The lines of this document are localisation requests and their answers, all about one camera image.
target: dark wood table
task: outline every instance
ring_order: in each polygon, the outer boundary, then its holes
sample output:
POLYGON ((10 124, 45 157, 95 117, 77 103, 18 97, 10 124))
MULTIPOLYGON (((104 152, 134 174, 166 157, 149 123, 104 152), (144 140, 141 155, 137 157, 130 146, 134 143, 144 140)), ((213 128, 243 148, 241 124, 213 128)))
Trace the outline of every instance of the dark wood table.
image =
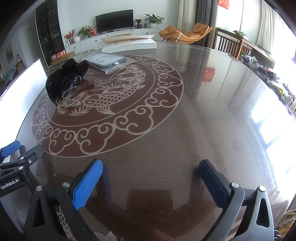
POLYGON ((203 159, 244 188, 264 185, 276 225, 296 193, 296 135, 272 90, 213 49, 158 43, 120 54, 133 67, 90 68, 68 100, 44 89, 28 112, 17 139, 46 153, 31 166, 38 183, 10 195, 21 227, 36 185, 71 181, 94 158, 104 177, 80 213, 103 239, 201 240, 221 213, 198 176, 203 159))

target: cardboard box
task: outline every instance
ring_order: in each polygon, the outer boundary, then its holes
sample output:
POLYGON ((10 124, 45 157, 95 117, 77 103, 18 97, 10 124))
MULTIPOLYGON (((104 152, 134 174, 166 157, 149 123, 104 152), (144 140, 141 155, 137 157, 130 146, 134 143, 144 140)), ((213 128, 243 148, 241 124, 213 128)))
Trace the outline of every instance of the cardboard box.
POLYGON ((66 60, 68 60, 68 59, 70 59, 70 58, 72 58, 72 57, 74 57, 74 56, 75 56, 75 52, 72 51, 72 52, 66 54, 66 55, 63 56, 63 57, 61 57, 61 58, 59 58, 59 59, 57 59, 57 60, 55 60, 55 61, 52 61, 52 66, 53 66, 53 65, 56 65, 56 64, 58 64, 58 63, 61 63, 61 62, 63 62, 63 61, 66 61, 66 60))

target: clear plastic package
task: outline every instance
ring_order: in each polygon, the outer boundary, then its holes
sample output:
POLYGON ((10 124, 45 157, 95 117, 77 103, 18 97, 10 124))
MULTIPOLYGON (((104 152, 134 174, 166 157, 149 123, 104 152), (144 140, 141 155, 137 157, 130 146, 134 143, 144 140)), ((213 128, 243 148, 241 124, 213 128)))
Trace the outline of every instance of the clear plastic package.
POLYGON ((104 71, 106 74, 112 73, 115 70, 122 68, 135 61, 131 58, 120 56, 113 53, 94 53, 86 56, 81 60, 87 60, 90 66, 104 71))

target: blue gripper pad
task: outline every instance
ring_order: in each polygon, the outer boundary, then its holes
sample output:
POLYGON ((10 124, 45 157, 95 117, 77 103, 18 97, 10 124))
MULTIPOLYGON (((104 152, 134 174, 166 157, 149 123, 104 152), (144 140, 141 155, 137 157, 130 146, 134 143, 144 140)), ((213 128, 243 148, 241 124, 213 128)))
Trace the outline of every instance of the blue gripper pad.
POLYGON ((8 146, 4 147, 1 155, 2 155, 2 157, 8 157, 9 155, 14 153, 18 149, 20 149, 20 142, 15 141, 15 142, 9 144, 8 146))
POLYGON ((102 172, 103 163, 100 160, 96 160, 73 191, 73 204, 76 210, 84 207, 102 172))
POLYGON ((226 209, 229 205, 231 195, 228 180, 218 173, 208 160, 202 160, 199 163, 198 172, 214 199, 216 206, 226 209))

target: black velvet hat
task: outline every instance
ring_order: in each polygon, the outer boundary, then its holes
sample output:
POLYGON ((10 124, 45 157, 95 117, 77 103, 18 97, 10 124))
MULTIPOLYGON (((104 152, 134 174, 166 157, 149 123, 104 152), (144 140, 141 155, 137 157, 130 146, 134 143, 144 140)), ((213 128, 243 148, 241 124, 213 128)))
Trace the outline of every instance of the black velvet hat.
POLYGON ((87 60, 77 63, 74 58, 68 59, 62 69, 58 69, 47 78, 45 88, 49 98, 67 98, 72 89, 82 80, 88 67, 87 60))

